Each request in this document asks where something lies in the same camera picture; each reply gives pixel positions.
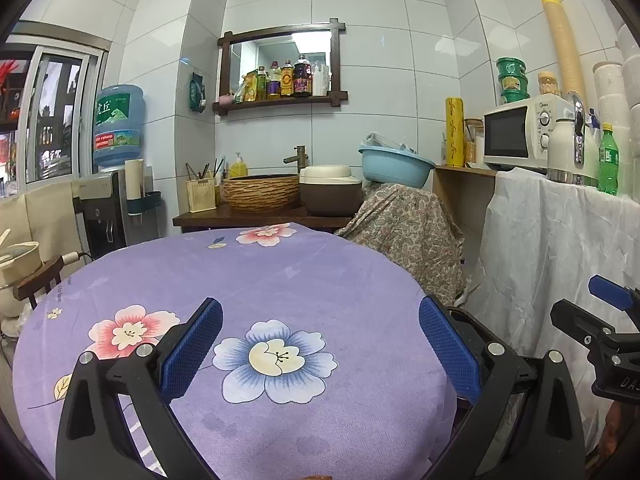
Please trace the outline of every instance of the round table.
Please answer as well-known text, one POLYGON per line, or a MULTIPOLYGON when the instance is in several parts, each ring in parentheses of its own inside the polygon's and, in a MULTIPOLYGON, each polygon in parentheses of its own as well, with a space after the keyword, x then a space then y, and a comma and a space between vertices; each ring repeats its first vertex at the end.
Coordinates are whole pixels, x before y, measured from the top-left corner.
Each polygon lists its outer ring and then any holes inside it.
MULTIPOLYGON (((222 330, 171 408, 222 480, 423 475, 449 439, 455 394, 418 325, 420 286, 334 235, 296 224, 247 231, 115 251, 40 303, 18 342, 14 394, 50 472, 78 356, 156 343, 212 297, 222 330)), ((128 397, 122 405, 145 465, 161 472, 128 397)))

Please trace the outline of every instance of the wooden mirror frame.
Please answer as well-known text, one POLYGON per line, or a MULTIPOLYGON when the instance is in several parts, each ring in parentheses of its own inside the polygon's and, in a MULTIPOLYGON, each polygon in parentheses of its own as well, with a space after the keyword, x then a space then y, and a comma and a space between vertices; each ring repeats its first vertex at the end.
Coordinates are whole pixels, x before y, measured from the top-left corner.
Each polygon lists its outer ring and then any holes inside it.
POLYGON ((331 90, 325 96, 309 97, 283 97, 280 99, 266 101, 252 101, 242 103, 232 103, 222 106, 220 103, 213 103, 212 108, 220 116, 226 115, 230 110, 241 110, 244 108, 257 108, 263 106, 277 106, 287 104, 302 103, 329 103, 331 106, 339 107, 341 101, 346 101, 349 95, 340 89, 340 32, 346 30, 344 23, 338 18, 329 19, 329 23, 310 23, 308 25, 287 25, 285 27, 261 28, 250 30, 241 34, 234 34, 231 31, 218 40, 218 46, 222 47, 222 60, 220 61, 220 90, 218 97, 229 95, 229 77, 231 70, 231 45, 244 43, 245 41, 263 40, 264 38, 277 38, 278 36, 289 36, 294 32, 317 32, 329 30, 331 32, 331 90))

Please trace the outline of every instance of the sink basin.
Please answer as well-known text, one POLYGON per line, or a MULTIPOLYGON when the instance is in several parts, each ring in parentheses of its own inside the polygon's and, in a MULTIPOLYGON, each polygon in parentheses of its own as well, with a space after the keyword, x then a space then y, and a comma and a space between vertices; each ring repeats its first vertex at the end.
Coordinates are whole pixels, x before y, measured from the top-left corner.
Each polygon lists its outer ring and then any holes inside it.
POLYGON ((300 177, 296 174, 228 178, 223 189, 229 205, 242 211, 276 211, 296 207, 300 202, 300 177))

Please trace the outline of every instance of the blue gripper pad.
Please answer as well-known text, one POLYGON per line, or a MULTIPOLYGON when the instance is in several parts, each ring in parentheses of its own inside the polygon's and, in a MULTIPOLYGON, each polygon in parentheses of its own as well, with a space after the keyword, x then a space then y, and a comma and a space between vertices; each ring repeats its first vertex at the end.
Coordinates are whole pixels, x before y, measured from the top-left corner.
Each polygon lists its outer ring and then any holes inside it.
POLYGON ((431 298, 420 302, 420 328, 459 397, 475 404, 480 396, 478 363, 431 298))
POLYGON ((629 310, 634 306, 634 298, 628 288, 610 282, 599 274, 589 280, 589 292, 618 310, 629 310))
POLYGON ((183 396, 222 328, 222 305, 213 298, 162 364, 160 395, 167 404, 183 396))

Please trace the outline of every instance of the white kettle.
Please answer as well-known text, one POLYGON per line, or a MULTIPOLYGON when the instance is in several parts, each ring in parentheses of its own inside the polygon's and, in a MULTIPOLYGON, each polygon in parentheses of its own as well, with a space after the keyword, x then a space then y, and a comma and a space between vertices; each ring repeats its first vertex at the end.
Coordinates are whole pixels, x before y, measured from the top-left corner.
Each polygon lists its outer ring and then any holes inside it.
POLYGON ((591 133, 585 134, 584 105, 580 96, 570 92, 574 118, 558 119, 549 136, 546 177, 555 182, 598 185, 598 145, 591 133))

